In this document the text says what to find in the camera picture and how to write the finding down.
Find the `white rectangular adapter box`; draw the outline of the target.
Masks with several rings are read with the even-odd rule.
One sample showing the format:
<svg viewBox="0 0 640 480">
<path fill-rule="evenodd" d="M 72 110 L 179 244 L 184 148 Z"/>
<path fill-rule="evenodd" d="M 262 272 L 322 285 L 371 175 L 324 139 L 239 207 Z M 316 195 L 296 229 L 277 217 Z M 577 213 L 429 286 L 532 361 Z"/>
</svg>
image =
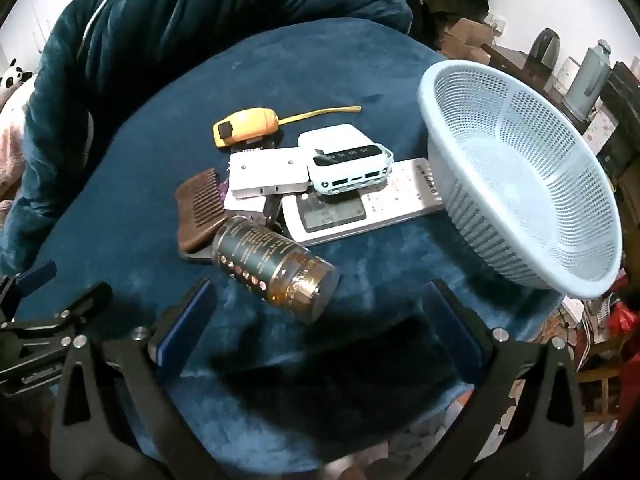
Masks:
<svg viewBox="0 0 640 480">
<path fill-rule="evenodd" d="M 309 174 L 300 148 L 263 148 L 232 153 L 229 191 L 235 198 L 304 192 Z"/>
</svg>

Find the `orange tape measure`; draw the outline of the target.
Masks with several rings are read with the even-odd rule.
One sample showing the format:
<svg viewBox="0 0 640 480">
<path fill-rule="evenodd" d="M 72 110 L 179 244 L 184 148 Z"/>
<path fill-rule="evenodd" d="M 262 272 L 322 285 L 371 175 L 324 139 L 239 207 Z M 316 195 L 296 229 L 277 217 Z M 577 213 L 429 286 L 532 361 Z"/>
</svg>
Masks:
<svg viewBox="0 0 640 480">
<path fill-rule="evenodd" d="M 215 122 L 212 128 L 214 144 L 217 148 L 230 148 L 235 144 L 272 136 L 281 126 L 301 122 L 321 115 L 333 113 L 360 113 L 360 105 L 320 108 L 285 118 L 267 107 L 252 107 L 238 110 Z"/>
</svg>

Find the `white power bank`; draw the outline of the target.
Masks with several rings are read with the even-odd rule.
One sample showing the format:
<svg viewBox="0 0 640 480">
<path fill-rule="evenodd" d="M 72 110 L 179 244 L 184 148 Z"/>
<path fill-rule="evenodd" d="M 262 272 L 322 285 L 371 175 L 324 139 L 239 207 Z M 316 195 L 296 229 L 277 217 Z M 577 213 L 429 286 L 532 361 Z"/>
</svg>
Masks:
<svg viewBox="0 0 640 480">
<path fill-rule="evenodd" d="M 394 162 L 391 150 L 349 124 L 306 131 L 297 145 L 312 187 L 325 196 L 385 183 Z"/>
</svg>

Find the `amber pill bottle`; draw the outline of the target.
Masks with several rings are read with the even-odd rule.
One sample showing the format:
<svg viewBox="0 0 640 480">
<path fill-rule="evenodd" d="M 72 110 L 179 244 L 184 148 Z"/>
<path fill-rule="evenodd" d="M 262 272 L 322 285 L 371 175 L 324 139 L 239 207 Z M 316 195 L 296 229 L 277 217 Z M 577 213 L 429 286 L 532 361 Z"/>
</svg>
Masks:
<svg viewBox="0 0 640 480">
<path fill-rule="evenodd" d="M 305 323 L 322 315 L 340 280 L 332 263 L 242 216 L 221 225 L 212 252 L 216 265 L 235 281 Z"/>
</svg>

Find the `brown wooden comb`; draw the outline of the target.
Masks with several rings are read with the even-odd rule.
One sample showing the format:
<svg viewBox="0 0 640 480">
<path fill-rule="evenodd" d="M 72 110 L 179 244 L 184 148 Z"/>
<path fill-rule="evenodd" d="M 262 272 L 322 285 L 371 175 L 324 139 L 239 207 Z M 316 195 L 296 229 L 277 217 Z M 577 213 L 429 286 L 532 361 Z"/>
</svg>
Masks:
<svg viewBox="0 0 640 480">
<path fill-rule="evenodd" d="M 209 243 L 228 219 L 214 168 L 186 180 L 175 192 L 178 248 L 196 252 Z"/>
</svg>

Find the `light blue plastic basket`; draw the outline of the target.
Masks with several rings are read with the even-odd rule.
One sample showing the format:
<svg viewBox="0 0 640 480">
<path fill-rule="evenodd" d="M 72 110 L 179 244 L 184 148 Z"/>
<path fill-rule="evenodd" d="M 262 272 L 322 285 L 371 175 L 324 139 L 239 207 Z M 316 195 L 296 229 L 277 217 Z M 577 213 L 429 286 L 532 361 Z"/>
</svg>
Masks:
<svg viewBox="0 0 640 480">
<path fill-rule="evenodd" d="M 623 235 L 612 186 L 551 103 L 500 70 L 458 60 L 425 71 L 418 103 L 437 192 L 484 263 L 578 299 L 613 285 Z"/>
</svg>

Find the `white paper card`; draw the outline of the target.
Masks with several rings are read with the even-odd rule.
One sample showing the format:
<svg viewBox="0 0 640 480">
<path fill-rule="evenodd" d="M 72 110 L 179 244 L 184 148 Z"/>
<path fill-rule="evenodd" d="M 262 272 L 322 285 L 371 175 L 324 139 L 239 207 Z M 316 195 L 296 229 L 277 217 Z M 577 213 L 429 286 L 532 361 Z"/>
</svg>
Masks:
<svg viewBox="0 0 640 480">
<path fill-rule="evenodd" d="M 231 192 L 224 198 L 224 209 L 236 214 L 263 214 L 267 203 L 266 196 L 237 198 Z"/>
</svg>

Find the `panda plush toy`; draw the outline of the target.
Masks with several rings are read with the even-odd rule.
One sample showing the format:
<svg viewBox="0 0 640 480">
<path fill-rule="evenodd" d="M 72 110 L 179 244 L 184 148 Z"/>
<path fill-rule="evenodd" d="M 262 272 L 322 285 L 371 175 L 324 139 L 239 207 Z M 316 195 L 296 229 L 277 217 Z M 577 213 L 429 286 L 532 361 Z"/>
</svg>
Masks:
<svg viewBox="0 0 640 480">
<path fill-rule="evenodd" d="M 21 66 L 17 65 L 17 59 L 14 58 L 8 69 L 1 76 L 1 90 L 9 91 L 23 82 L 28 81 L 30 78 L 32 78 L 32 72 L 23 70 Z"/>
</svg>

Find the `white remote control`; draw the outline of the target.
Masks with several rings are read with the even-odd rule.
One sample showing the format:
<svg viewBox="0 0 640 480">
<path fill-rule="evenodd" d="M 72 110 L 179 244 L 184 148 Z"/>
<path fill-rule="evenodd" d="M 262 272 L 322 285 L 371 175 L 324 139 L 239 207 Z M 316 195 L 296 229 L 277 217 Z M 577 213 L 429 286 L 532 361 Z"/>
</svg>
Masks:
<svg viewBox="0 0 640 480">
<path fill-rule="evenodd" d="M 378 186 L 335 196 L 310 190 L 285 195 L 281 202 L 285 232 L 304 246 L 382 229 L 442 208 L 430 164 L 422 157 L 395 162 Z"/>
</svg>

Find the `battery pack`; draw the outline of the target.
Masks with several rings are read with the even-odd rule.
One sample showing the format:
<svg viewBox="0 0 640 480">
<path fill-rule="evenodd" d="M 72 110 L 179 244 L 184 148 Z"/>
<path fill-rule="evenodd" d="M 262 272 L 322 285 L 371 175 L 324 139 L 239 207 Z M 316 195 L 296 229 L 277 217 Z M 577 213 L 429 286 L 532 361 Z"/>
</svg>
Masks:
<svg viewBox="0 0 640 480">
<path fill-rule="evenodd" d="M 262 151 L 262 150 L 270 150 L 270 148 L 274 148 L 274 145 L 272 143 L 258 143 L 258 144 L 252 144 L 252 145 L 247 145 L 244 146 L 244 148 L 241 148 L 239 150 L 239 153 L 249 153 L 249 152 L 257 152 L 257 151 Z"/>
</svg>

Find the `dark blue velvet blanket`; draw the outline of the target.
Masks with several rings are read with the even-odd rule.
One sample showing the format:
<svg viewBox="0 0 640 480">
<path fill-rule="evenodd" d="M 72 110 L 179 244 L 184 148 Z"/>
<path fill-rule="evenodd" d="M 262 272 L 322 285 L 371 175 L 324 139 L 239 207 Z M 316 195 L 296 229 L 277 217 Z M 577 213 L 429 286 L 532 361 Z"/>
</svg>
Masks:
<svg viewBox="0 0 640 480">
<path fill-rule="evenodd" d="M 406 0 L 73 0 L 43 48 L 28 101 L 2 272 L 32 265 L 116 131 L 154 94 L 245 38 L 322 18 L 398 32 L 412 24 Z"/>
</svg>

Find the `grey thermos flask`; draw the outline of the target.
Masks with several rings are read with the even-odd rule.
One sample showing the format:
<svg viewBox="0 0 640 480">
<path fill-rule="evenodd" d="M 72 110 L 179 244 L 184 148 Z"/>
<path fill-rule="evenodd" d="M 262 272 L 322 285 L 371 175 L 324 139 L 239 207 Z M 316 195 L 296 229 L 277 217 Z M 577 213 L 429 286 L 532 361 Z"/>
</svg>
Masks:
<svg viewBox="0 0 640 480">
<path fill-rule="evenodd" d="M 585 122 L 608 76 L 611 47 L 600 39 L 595 47 L 589 48 L 578 73 L 564 96 L 565 107 L 581 122 Z"/>
</svg>

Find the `dark wooden side table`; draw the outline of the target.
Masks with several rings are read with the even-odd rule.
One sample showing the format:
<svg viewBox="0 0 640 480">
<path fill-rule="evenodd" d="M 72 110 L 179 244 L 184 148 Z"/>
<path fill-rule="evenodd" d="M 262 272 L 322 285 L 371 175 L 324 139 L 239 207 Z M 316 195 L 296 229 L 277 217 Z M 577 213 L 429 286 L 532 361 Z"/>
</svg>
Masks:
<svg viewBox="0 0 640 480">
<path fill-rule="evenodd" d="M 568 118 L 580 134 L 587 130 L 588 124 L 578 119 L 563 104 L 563 96 L 554 86 L 558 80 L 548 67 L 521 51 L 491 44 L 482 44 L 482 50 L 490 56 L 491 67 L 511 75 L 544 96 Z"/>
</svg>

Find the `black electric kettle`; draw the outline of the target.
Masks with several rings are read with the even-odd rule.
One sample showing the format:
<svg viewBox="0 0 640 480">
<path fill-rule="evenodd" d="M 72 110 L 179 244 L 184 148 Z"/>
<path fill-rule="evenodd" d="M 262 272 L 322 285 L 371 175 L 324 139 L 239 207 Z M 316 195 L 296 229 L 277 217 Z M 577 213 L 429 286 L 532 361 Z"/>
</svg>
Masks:
<svg viewBox="0 0 640 480">
<path fill-rule="evenodd" d="M 528 58 L 544 66 L 547 70 L 554 70 L 560 54 L 560 37 L 551 28 L 545 28 L 535 39 L 528 52 Z"/>
</svg>

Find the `cardboard boxes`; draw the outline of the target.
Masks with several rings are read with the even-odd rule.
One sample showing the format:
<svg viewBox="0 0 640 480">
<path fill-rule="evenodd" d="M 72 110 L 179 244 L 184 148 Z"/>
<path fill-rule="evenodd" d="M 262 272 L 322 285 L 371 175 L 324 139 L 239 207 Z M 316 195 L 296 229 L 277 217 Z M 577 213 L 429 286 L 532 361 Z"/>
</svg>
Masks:
<svg viewBox="0 0 640 480">
<path fill-rule="evenodd" d="M 439 51 L 450 60 L 473 61 L 488 65 L 490 55 L 483 49 L 484 44 L 493 44 L 495 31 L 487 24 L 460 18 L 445 27 L 440 40 Z"/>
</svg>

